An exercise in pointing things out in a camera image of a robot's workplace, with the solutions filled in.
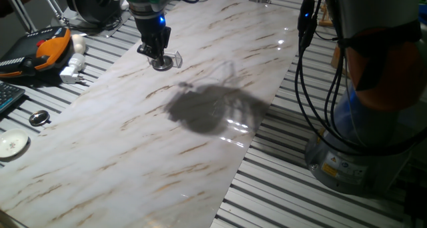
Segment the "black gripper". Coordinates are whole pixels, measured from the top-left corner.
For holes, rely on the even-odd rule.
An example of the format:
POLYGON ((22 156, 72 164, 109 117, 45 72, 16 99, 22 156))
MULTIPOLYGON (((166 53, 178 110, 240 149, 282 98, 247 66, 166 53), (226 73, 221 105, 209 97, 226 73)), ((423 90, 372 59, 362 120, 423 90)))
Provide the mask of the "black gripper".
POLYGON ((149 19, 135 18, 135 23, 142 41, 137 52, 155 59, 157 66, 163 67, 165 64, 163 52, 167 48, 171 33, 171 27, 166 26, 164 14, 157 13, 149 19))

